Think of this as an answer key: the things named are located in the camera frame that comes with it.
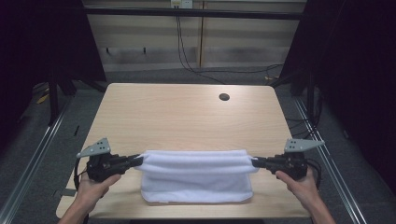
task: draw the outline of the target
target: hand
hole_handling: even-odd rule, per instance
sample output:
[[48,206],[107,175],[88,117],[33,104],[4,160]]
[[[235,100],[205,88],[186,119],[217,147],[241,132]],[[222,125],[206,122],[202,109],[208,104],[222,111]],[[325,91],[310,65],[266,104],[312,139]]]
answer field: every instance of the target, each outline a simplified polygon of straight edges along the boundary
[[276,176],[288,185],[288,190],[296,196],[303,208],[309,212],[314,223],[335,223],[329,209],[318,194],[314,174],[310,167],[308,167],[306,176],[298,181],[293,180],[282,171],[276,171]]
[[113,175],[104,182],[98,183],[89,179],[87,173],[83,173],[81,175],[76,199],[67,209],[66,213],[59,221],[59,224],[81,223],[84,217],[93,210],[99,199],[108,192],[110,186],[120,179],[121,175]]

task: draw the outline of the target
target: wall outlet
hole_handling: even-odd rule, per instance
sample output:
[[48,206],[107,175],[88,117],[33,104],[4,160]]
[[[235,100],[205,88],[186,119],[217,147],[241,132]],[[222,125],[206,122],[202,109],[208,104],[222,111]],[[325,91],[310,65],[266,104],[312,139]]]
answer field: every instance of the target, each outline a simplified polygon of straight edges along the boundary
[[192,8],[192,0],[181,0],[181,8]]
[[171,8],[181,8],[181,0],[171,0]]

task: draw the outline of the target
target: table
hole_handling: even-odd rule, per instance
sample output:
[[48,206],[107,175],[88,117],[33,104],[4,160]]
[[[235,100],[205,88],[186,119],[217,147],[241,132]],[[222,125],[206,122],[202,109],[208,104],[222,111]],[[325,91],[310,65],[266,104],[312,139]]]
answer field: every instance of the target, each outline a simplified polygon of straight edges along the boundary
[[[221,100],[226,93],[229,100]],[[251,156],[283,153],[290,131],[273,88],[265,86],[126,84],[108,86],[83,148],[107,137],[112,154],[147,149],[246,149]],[[82,171],[86,160],[81,160]],[[141,172],[130,169],[99,201],[98,218],[308,217],[286,185],[267,170],[250,175],[254,196],[240,204],[148,204]],[[67,184],[73,189],[73,176]],[[73,202],[63,196],[61,217]]]

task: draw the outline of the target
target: white towel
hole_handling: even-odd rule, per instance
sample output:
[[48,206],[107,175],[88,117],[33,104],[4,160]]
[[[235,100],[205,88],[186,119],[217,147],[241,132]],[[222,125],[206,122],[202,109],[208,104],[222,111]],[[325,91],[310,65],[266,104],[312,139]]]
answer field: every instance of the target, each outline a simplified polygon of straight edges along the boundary
[[253,167],[245,150],[148,150],[143,164],[142,195],[148,202],[228,203],[252,197],[248,174]]

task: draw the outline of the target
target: black round grommet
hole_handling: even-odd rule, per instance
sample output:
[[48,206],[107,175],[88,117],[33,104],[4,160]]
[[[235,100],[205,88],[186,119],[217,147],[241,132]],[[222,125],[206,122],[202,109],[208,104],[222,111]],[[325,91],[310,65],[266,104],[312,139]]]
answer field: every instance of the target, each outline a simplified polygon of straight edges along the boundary
[[228,101],[228,100],[230,100],[230,95],[227,94],[227,93],[222,93],[222,94],[219,96],[219,98],[220,98],[220,100],[222,100],[222,101]]

